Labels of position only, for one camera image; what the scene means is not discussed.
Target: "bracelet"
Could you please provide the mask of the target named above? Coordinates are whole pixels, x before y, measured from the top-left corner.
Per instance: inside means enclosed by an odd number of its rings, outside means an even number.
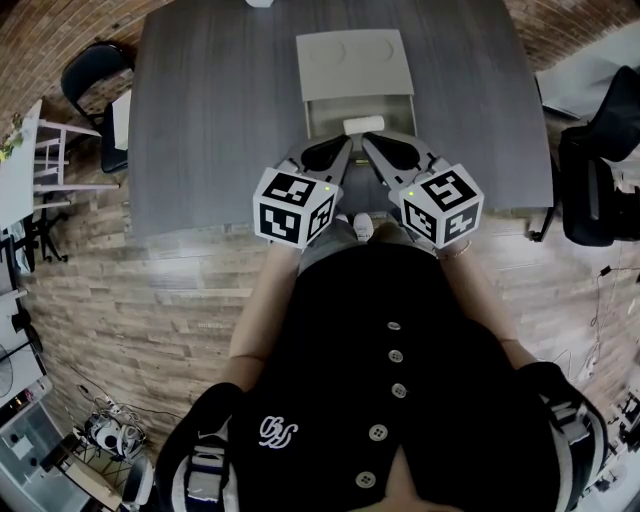
[[[438,259],[440,261],[454,260],[454,259],[462,256],[465,252],[467,252],[467,250],[469,250],[469,247],[471,247],[471,240],[467,240],[467,245],[465,245],[458,252],[454,252],[453,254],[445,254],[444,257],[442,257],[442,258],[439,257]]]

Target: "brick wall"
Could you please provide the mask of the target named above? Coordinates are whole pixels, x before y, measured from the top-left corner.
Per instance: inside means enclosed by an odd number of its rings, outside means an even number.
[[[18,0],[0,27],[0,134],[8,127],[13,112],[26,112],[43,96],[48,118],[69,120],[74,112],[59,86],[69,60],[97,40],[115,40],[135,48],[145,15],[169,1]],[[544,69],[607,32],[640,19],[633,0],[505,3],[534,70]],[[92,91],[88,102],[113,100],[129,85],[127,76],[110,80]]]
[[[640,19],[633,0],[504,0],[532,68],[546,69]]]

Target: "white box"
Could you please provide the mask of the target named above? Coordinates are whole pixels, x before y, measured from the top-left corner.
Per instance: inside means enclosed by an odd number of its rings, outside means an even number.
[[[126,151],[129,148],[129,110],[131,108],[131,90],[125,92],[113,102],[113,136],[116,149]]]
[[[439,249],[480,225],[484,194],[460,164],[419,179],[399,197],[403,224]]]
[[[256,235],[305,248],[331,223],[340,187],[268,167],[253,194]]]
[[[383,116],[387,130],[417,135],[398,30],[306,34],[297,37],[297,50],[309,138],[343,133],[345,119],[372,115]]]

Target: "gray table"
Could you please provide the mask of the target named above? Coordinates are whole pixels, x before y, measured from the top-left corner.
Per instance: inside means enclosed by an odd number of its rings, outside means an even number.
[[[146,20],[130,119],[136,236],[250,222],[266,166],[306,137],[295,36],[397,28],[418,132],[462,163],[486,206],[549,206],[533,76],[501,0],[176,0]],[[379,211],[373,173],[347,174],[346,210]]]

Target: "white cylinder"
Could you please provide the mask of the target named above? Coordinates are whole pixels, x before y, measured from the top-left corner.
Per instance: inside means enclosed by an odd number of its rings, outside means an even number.
[[[273,0],[247,0],[251,7],[271,7]]]
[[[384,117],[357,117],[355,119],[345,119],[342,124],[346,135],[364,132],[379,132],[384,130]]]

